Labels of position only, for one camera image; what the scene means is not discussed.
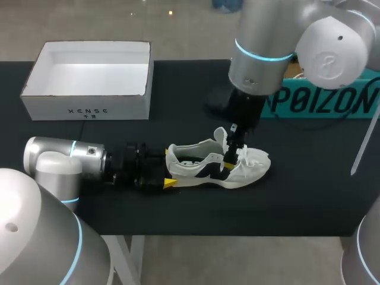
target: shoe sole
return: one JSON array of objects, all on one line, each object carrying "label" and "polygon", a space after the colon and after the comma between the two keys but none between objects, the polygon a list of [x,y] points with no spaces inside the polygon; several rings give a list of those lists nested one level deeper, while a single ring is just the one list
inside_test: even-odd
[{"label": "shoe sole", "polygon": [[244,182],[228,182],[228,181],[217,180],[217,179],[212,179],[212,178],[208,178],[208,177],[187,178],[187,177],[176,176],[176,175],[173,175],[172,178],[177,179],[177,184],[174,185],[173,187],[192,187],[192,186],[198,186],[198,185],[205,184],[205,183],[212,183],[212,184],[217,184],[217,185],[222,186],[222,187],[227,188],[227,189],[235,189],[235,188],[244,187],[246,185],[254,183],[255,181],[262,178],[265,174],[266,174],[266,172],[263,173],[261,176],[256,177],[253,180],[247,180]]}]

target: gray floor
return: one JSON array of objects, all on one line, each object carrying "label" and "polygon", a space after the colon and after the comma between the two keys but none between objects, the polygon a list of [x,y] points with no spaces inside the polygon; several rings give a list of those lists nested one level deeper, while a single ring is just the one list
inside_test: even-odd
[{"label": "gray floor", "polygon": [[[51,40],[149,40],[156,59],[230,58],[238,20],[210,0],[0,0],[0,61],[35,60]],[[142,285],[341,284],[341,252],[338,238],[149,236]]]}]

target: teal sign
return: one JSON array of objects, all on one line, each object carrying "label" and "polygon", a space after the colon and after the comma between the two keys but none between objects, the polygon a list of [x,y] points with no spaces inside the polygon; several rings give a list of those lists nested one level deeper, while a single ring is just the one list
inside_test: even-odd
[{"label": "teal sign", "polygon": [[270,96],[262,118],[341,118],[372,119],[377,108],[380,79],[368,85],[379,73],[366,71],[350,86],[326,90],[307,79],[285,79],[280,91]]}]

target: shoelace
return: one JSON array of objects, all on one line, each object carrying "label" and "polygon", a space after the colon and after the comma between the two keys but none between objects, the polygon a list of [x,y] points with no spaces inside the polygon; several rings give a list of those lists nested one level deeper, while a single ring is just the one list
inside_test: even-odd
[{"label": "shoelace", "polygon": [[257,164],[257,161],[250,161],[248,159],[248,147],[246,144],[243,146],[243,148],[238,148],[236,153],[237,153],[237,160],[239,162],[245,160],[245,163],[247,166],[254,166]]}]

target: black cable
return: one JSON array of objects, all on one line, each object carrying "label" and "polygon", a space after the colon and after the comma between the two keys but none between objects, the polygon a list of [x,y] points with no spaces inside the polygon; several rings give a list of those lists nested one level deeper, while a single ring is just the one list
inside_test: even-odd
[{"label": "black cable", "polygon": [[[380,77],[375,77],[373,79],[371,79],[370,81],[368,81],[366,83],[366,85],[364,86],[362,92],[359,94],[359,98],[361,98],[362,96],[367,96],[368,95],[368,88],[371,86],[372,83],[376,82],[376,81],[380,81]],[[267,98],[267,103],[268,105],[270,106],[270,100],[269,98]],[[355,110],[355,109],[358,109],[359,108],[359,104],[361,103],[360,100],[358,100],[354,106],[352,108],[350,108],[350,110],[348,110],[345,114],[343,114],[341,117],[337,118],[336,120],[333,120],[331,123],[327,123],[325,125],[322,125],[322,126],[318,126],[318,127],[314,127],[314,128],[302,128],[301,126],[297,126],[293,123],[290,123],[288,121],[284,121],[284,119],[282,119],[280,116],[278,116],[278,114],[272,112],[271,110],[271,113],[272,115],[274,115],[274,117],[277,119],[277,121],[281,122],[281,123],[284,123],[298,131],[319,131],[319,130],[322,130],[322,129],[327,129],[327,128],[330,128],[336,124],[339,124],[341,123],[342,121],[344,121],[345,119],[347,119],[347,117],[349,116],[349,114],[352,113],[352,110]]]},{"label": "black cable", "polygon": [[79,132],[79,140],[78,141],[81,141],[82,140],[82,136],[83,136],[83,131],[84,131],[84,124],[85,124],[86,121],[82,121],[82,125],[81,125],[81,130]]}]

